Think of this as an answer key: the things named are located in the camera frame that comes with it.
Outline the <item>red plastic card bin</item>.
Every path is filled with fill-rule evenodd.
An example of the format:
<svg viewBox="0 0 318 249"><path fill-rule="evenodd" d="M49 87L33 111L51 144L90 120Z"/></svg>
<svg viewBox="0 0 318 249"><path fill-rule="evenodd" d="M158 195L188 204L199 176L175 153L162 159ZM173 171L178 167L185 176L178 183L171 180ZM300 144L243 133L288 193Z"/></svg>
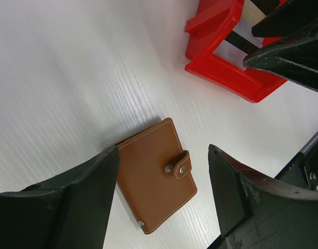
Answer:
<svg viewBox="0 0 318 249"><path fill-rule="evenodd" d="M189 41L185 71L258 103L286 82L277 75L246 68L244 58L278 38L255 37L251 29L284 1L200 1L186 23Z"/></svg>

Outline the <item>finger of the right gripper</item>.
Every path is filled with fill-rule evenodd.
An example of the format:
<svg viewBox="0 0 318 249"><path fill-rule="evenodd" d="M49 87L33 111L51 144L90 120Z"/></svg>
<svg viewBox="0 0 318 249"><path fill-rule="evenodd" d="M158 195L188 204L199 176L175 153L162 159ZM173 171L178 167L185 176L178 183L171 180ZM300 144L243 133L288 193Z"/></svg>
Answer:
<svg viewBox="0 0 318 249"><path fill-rule="evenodd" d="M243 64L318 92L318 32L286 37L248 55Z"/></svg>
<svg viewBox="0 0 318 249"><path fill-rule="evenodd" d="M285 37L318 18L318 0L287 1L252 27L255 37Z"/></svg>

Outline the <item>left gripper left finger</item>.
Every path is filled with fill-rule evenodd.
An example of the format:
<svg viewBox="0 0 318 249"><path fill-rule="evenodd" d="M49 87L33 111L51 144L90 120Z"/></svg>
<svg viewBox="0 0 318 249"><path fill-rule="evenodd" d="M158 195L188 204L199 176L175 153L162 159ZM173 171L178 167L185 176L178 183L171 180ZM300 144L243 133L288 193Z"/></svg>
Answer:
<svg viewBox="0 0 318 249"><path fill-rule="evenodd" d="M119 162L112 146L45 181L0 193L0 248L102 248Z"/></svg>

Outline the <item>brown leather card holder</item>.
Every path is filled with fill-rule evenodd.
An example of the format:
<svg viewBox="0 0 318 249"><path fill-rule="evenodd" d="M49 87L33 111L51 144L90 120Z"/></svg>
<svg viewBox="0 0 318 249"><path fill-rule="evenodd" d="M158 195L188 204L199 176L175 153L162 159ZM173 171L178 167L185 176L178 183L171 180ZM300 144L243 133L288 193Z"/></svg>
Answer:
<svg viewBox="0 0 318 249"><path fill-rule="evenodd" d="M151 234L197 193L190 153L171 118L116 146L119 189L139 227Z"/></svg>

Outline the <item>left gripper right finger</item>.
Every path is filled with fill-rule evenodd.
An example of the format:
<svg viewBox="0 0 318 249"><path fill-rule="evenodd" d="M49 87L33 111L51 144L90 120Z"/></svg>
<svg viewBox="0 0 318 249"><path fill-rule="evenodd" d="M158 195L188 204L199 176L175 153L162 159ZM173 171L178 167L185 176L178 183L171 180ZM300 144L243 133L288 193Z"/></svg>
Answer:
<svg viewBox="0 0 318 249"><path fill-rule="evenodd" d="M271 178L215 145L208 162L220 228L211 248L318 248L318 192Z"/></svg>

